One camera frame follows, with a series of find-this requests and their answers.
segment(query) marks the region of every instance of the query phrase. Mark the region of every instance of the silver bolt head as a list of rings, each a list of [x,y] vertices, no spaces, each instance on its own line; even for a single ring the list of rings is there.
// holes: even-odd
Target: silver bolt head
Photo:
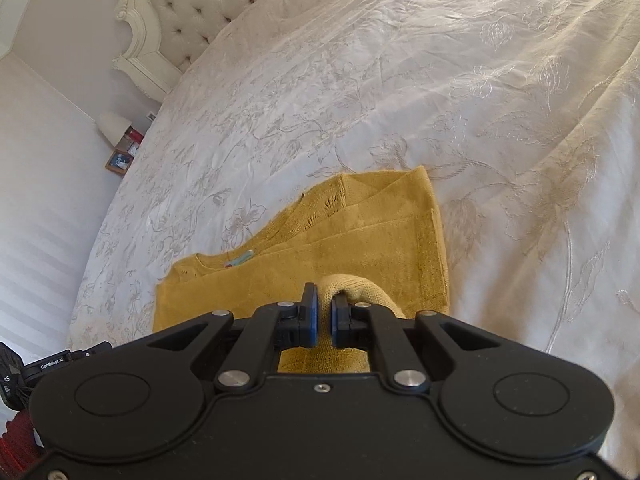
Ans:
[[[394,381],[400,386],[415,388],[421,386],[427,380],[427,376],[418,370],[400,370],[394,375]]]
[[[218,381],[220,384],[224,384],[225,386],[239,388],[240,386],[247,384],[250,378],[249,374],[242,370],[227,370],[218,376]]]
[[[62,471],[50,471],[47,480],[69,480]]]

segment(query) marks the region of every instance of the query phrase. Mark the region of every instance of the bed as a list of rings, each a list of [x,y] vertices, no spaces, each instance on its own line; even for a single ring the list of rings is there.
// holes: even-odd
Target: bed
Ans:
[[[162,102],[220,31],[256,0],[118,0],[116,19],[132,41],[113,60],[148,97]]]
[[[162,47],[154,1],[119,6],[147,31],[123,59],[163,104],[95,241],[74,348],[148,334],[174,261],[238,246],[313,184],[423,164],[452,314],[603,377],[602,454],[640,472],[640,0],[246,0],[191,59]]]

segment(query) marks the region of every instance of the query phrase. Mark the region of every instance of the tufted headboard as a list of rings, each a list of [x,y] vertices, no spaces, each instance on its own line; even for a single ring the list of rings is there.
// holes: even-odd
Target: tufted headboard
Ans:
[[[162,102],[226,25],[259,0],[118,0],[116,18],[131,26],[131,46],[114,67]]]

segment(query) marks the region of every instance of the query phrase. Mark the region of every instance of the yellow sweater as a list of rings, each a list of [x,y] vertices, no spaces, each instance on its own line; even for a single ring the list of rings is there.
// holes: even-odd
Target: yellow sweater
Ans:
[[[251,259],[225,268],[248,251]],[[330,274],[371,280],[407,317],[425,308],[446,312],[442,224],[424,168],[337,175],[304,193],[241,247],[178,261],[158,285],[154,330],[219,308],[249,317],[262,304],[299,300],[305,282]],[[328,288],[335,287],[334,280]],[[284,352],[281,370],[366,366],[361,352],[331,350],[327,308],[321,301],[319,348]]]

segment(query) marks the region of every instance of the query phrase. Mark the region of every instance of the lamp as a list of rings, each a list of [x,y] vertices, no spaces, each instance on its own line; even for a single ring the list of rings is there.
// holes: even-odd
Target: lamp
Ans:
[[[127,130],[131,127],[131,121],[113,112],[101,113],[95,123],[113,146],[116,146],[120,142],[122,136],[127,133]]]

